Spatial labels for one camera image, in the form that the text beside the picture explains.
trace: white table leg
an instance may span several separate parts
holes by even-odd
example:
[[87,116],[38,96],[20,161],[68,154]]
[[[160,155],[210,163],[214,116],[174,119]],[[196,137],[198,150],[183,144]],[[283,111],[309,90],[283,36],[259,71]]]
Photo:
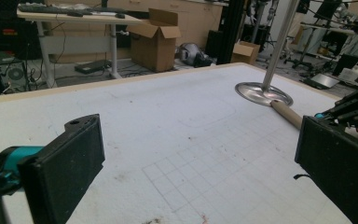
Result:
[[43,31],[43,25],[41,21],[37,21],[36,24],[37,24],[37,32],[39,33],[39,43],[40,43],[40,48],[42,50],[43,63],[45,64],[45,70],[46,70],[45,71],[46,74],[44,74],[44,79],[46,80],[48,88],[54,88],[57,87],[57,83],[51,71],[50,60],[48,58],[47,46],[45,41],[45,37],[46,37],[45,32]]
[[110,24],[110,47],[112,48],[112,72],[110,76],[115,79],[122,78],[122,76],[117,72],[117,36],[116,36],[116,25]]

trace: gray floor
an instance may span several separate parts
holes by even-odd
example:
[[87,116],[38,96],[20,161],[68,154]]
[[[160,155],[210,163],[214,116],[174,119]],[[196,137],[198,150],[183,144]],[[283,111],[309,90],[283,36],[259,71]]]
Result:
[[[256,62],[257,67],[267,70],[269,65],[269,58],[272,52],[272,47],[265,48],[259,54],[259,58]],[[293,59],[299,59],[300,54],[296,53]],[[304,61],[310,62],[316,67],[322,67],[326,60],[323,59],[316,59],[314,57],[306,56]],[[59,87],[63,86],[71,86],[89,82],[97,82],[97,81],[105,81],[111,79],[109,76],[109,71],[98,71],[95,73],[91,73],[88,75],[84,75],[75,71],[74,67],[78,63],[55,63],[53,64],[54,69],[54,76],[56,77],[56,81]],[[310,73],[306,67],[299,66],[296,69],[292,68],[292,63],[284,63],[284,60],[279,60],[275,73],[279,76],[290,78],[294,81],[301,81],[304,77],[308,76]],[[28,62],[28,70],[31,71],[33,69],[33,77],[37,81],[37,85],[32,86],[32,90],[42,90],[45,89],[47,86],[45,83],[40,82],[40,61],[30,61]],[[191,69],[191,66],[187,66],[180,61],[175,61],[174,70],[182,70],[182,69]],[[117,62],[117,69],[118,72],[123,77],[135,77],[135,76],[147,76],[149,74],[153,74],[153,72],[149,71],[148,69],[133,63],[130,59],[118,60]],[[355,91],[355,88],[343,83],[338,83],[333,88],[324,90],[328,93],[331,93],[338,97],[343,97],[345,95],[350,94],[351,92]]]

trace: wooden handle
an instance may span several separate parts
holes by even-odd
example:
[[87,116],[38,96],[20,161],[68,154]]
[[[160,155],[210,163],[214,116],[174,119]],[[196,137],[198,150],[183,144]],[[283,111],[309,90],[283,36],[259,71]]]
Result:
[[299,130],[301,129],[302,118],[289,106],[281,101],[271,101],[271,106],[274,108],[282,117],[286,118],[289,122],[295,125]]

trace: round metal base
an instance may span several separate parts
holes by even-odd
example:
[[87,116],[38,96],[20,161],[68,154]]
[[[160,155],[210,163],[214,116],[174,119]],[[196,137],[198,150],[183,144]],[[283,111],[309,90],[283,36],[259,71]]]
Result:
[[261,90],[262,83],[242,82],[235,86],[235,91],[243,98],[260,105],[271,106],[271,101],[277,100],[286,105],[292,105],[293,99],[283,91],[270,86],[267,91]]

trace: open cardboard box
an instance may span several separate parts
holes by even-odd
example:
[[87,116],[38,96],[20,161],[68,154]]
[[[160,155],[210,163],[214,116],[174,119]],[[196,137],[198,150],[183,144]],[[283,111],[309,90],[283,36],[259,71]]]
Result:
[[231,62],[255,64],[255,59],[257,58],[259,50],[259,45],[241,41],[234,45]]
[[131,32],[131,58],[155,72],[173,68],[176,38],[181,36],[178,14],[149,8],[149,20],[127,27]]

